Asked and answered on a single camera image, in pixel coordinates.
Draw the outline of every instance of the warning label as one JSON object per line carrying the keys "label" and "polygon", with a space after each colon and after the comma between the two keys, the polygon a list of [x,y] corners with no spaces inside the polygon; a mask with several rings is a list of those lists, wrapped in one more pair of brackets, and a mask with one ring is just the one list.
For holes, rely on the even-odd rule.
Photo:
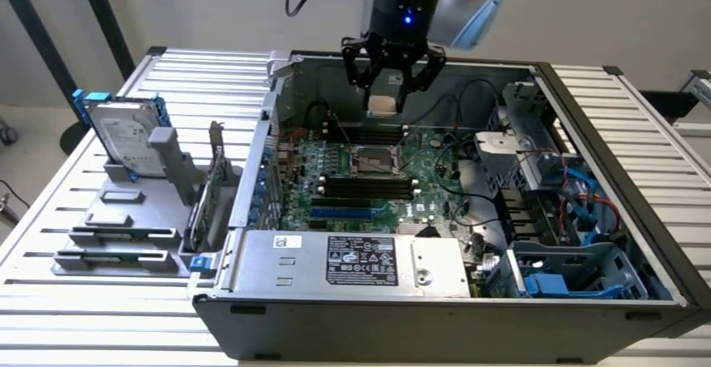
{"label": "warning label", "polygon": [[330,236],[326,281],[331,285],[398,286],[395,238]]}

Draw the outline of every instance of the pcie slot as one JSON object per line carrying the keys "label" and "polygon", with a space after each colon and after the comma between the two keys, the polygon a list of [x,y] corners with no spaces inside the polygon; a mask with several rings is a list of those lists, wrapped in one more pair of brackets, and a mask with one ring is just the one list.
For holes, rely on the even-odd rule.
{"label": "pcie slot", "polygon": [[370,209],[320,209],[312,208],[311,217],[334,218],[334,219],[370,219],[372,212]]}
{"label": "pcie slot", "polygon": [[323,194],[335,198],[367,198],[367,199],[406,199],[414,198],[410,190],[398,191],[374,191],[374,190],[351,190],[351,189],[331,189]]}
{"label": "pcie slot", "polygon": [[311,198],[311,205],[320,207],[362,207],[370,208],[367,199],[334,199],[334,198]]}

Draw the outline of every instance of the hard disk drive label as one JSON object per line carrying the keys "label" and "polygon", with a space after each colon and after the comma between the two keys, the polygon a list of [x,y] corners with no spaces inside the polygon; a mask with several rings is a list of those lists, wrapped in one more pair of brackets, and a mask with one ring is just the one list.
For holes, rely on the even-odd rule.
{"label": "hard disk drive label", "polygon": [[331,285],[398,286],[395,239],[330,236],[326,281]]}
{"label": "hard disk drive label", "polygon": [[108,136],[111,154],[140,176],[164,176],[158,151],[150,146],[150,128],[140,122],[104,118],[99,121]]}

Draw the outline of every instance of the aluminum extrusion table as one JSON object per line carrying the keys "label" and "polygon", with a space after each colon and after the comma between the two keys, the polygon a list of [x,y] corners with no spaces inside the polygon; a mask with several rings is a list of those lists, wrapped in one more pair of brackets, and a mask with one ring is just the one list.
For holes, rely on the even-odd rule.
{"label": "aluminum extrusion table", "polygon": [[[268,59],[267,53],[167,49],[146,56],[119,95],[160,92],[198,164],[210,162],[210,122],[224,122],[226,153],[242,165],[268,91]],[[711,190],[709,166],[623,76],[599,67],[555,70],[711,284],[711,191],[699,189]],[[187,279],[50,271],[107,178],[95,138],[91,132],[83,139],[0,246],[0,365],[235,365],[192,309]],[[599,365],[709,366],[711,325],[679,339],[643,340]]]}

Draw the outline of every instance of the motherboard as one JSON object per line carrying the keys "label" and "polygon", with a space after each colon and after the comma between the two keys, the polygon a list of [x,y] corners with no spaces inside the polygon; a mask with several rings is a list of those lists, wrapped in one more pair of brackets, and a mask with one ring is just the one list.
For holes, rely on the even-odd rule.
{"label": "motherboard", "polygon": [[445,236],[461,231],[466,237],[450,220],[465,199],[442,188],[462,191],[457,156],[446,149],[457,137],[415,129],[390,137],[389,145],[359,144],[351,136],[339,141],[296,131],[283,141],[280,229],[417,235],[435,227]]}

